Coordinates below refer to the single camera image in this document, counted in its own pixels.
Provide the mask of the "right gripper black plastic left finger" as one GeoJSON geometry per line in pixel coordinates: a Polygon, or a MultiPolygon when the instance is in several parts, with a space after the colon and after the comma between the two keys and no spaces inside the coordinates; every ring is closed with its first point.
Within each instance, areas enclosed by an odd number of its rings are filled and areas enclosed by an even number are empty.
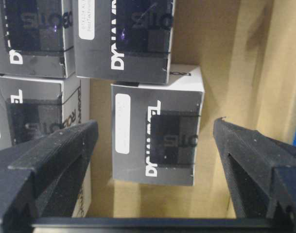
{"type": "Polygon", "coordinates": [[[38,217],[71,217],[98,139],[98,124],[55,131],[0,150],[0,233],[38,217]]]}

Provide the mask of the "right gripper black plastic right finger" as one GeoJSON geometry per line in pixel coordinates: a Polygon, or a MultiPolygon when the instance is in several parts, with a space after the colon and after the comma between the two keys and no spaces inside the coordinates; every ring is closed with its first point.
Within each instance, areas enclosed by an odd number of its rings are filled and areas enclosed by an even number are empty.
{"type": "Polygon", "coordinates": [[[238,218],[296,233],[296,146],[218,118],[213,137],[238,218]]]}

